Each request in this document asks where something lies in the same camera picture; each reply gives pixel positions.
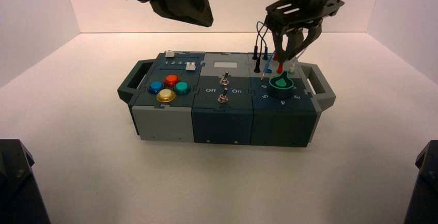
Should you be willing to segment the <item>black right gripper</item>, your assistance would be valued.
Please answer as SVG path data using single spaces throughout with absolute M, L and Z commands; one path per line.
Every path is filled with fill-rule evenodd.
M 292 28 L 307 27 L 326 17 L 332 17 L 344 5 L 342 0 L 278 0 L 266 7 L 266 27 L 273 32 L 273 42 L 278 62 L 292 59 L 297 52 L 295 49 L 303 43 L 301 30 L 293 30 L 286 34 L 281 31 Z M 308 28 L 308 35 L 304 40 L 304 49 L 316 41 L 322 33 L 322 24 L 315 24 Z M 287 44 L 283 48 L 283 36 L 286 35 Z

